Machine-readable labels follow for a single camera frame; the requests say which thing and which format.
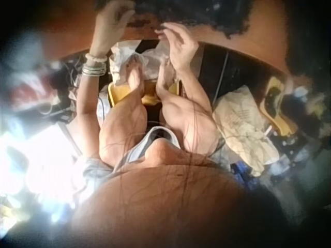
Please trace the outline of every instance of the man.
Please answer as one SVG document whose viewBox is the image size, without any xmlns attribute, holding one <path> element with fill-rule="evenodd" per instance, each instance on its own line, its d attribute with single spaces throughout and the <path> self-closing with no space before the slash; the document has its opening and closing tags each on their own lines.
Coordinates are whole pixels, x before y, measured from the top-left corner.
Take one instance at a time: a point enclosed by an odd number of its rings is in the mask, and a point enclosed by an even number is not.
<svg viewBox="0 0 331 248">
<path fill-rule="evenodd" d="M 111 109 L 100 130 L 95 75 L 104 73 L 102 61 L 124 33 L 133 8 L 133 2 L 113 0 L 98 14 L 83 69 L 77 118 L 85 139 L 83 194 L 89 198 L 71 222 L 75 243 L 220 247 L 258 240 L 250 198 L 211 159 L 219 133 L 208 97 L 190 69 L 198 43 L 186 27 L 164 23 L 156 31 L 170 44 L 170 61 L 161 63 L 156 84 L 162 127 L 145 133 L 142 68 L 133 58 L 127 67 L 131 92 Z M 173 70 L 187 99 L 168 92 Z"/>
</svg>

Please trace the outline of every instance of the wooden surface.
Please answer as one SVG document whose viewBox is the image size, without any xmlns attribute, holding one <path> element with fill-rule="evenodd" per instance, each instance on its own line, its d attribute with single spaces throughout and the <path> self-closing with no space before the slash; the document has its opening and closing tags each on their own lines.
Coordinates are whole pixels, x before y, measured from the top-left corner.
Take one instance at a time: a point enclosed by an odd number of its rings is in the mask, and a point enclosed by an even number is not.
<svg viewBox="0 0 331 248">
<path fill-rule="evenodd" d="M 89 48 L 95 25 L 94 0 L 69 0 L 52 9 L 41 27 L 46 59 L 56 60 Z M 200 42 L 247 54 L 289 74 L 286 16 L 281 0 L 255 0 L 249 16 L 249 29 L 243 35 L 227 39 L 223 32 L 207 25 L 190 27 Z M 135 15 L 123 40 L 156 39 L 154 29 L 160 23 L 151 14 Z"/>
</svg>

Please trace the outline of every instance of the paper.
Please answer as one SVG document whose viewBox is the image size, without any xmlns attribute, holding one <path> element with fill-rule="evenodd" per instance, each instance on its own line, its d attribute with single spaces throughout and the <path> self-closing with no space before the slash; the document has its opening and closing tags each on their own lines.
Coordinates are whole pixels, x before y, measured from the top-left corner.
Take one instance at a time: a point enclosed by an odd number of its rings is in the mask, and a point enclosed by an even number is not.
<svg viewBox="0 0 331 248">
<path fill-rule="evenodd" d="M 247 86 L 227 93 L 216 104 L 213 118 L 226 144 L 259 176 L 279 153 L 264 135 L 263 119 Z"/>
<path fill-rule="evenodd" d="M 115 85 L 126 83 L 126 65 L 132 55 L 137 55 L 143 65 L 143 74 L 145 80 L 157 79 L 159 67 L 163 58 L 169 57 L 169 46 L 166 42 L 159 42 L 155 49 L 150 49 L 142 54 L 135 52 L 135 45 L 127 45 L 119 42 L 112 47 L 112 56 L 110 56 L 110 72 L 113 76 Z"/>
</svg>

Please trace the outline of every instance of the foot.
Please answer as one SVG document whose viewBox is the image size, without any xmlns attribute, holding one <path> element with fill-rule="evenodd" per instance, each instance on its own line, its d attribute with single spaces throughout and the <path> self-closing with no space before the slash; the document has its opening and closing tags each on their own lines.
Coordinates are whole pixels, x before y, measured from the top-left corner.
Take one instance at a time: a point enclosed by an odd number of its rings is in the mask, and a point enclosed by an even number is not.
<svg viewBox="0 0 331 248">
<path fill-rule="evenodd" d="M 136 55 L 132 56 L 127 64 L 127 82 L 131 91 L 138 89 L 141 97 L 145 95 L 142 64 Z"/>
<path fill-rule="evenodd" d="M 172 67 L 169 59 L 165 59 L 161 62 L 159 69 L 159 77 L 156 83 L 156 92 L 160 90 L 168 90 L 174 83 L 175 70 Z"/>
</svg>

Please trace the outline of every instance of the thigh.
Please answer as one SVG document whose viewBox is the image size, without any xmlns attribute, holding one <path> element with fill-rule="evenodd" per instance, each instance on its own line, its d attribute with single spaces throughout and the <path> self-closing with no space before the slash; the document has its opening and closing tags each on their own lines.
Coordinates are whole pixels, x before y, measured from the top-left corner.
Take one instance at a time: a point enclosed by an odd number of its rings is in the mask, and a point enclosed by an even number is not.
<svg viewBox="0 0 331 248">
<path fill-rule="evenodd" d="M 173 94 L 163 98 L 162 104 L 166 124 L 175 132 L 186 151 L 203 155 L 214 152 L 219 131 L 212 116 L 198 104 Z"/>
<path fill-rule="evenodd" d="M 147 111 L 141 100 L 123 100 L 111 108 L 99 135 L 100 157 L 113 167 L 142 139 L 147 126 Z"/>
</svg>

